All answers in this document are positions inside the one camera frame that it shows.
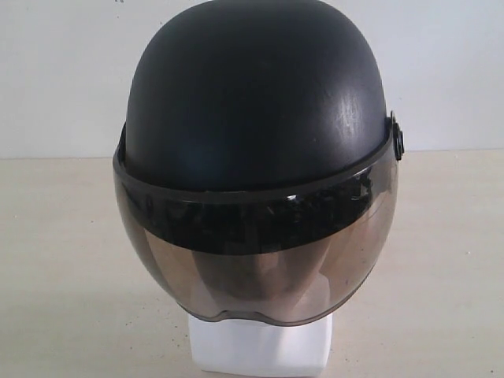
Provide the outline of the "black helmet with tinted visor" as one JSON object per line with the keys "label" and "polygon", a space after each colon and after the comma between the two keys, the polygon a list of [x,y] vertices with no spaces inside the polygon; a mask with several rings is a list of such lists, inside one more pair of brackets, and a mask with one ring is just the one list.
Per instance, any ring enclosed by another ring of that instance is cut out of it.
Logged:
{"label": "black helmet with tinted visor", "polygon": [[202,321],[308,324],[376,264],[402,132],[359,29],[321,1],[208,1],[150,40],[113,156],[146,270]]}

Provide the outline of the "white mannequin head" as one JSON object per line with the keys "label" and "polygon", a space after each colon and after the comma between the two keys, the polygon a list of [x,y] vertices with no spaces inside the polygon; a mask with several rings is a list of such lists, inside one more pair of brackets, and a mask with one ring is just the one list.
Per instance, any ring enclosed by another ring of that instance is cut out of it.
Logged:
{"label": "white mannequin head", "polygon": [[257,377],[315,377],[328,363],[333,316],[294,327],[188,317],[193,362],[203,371]]}

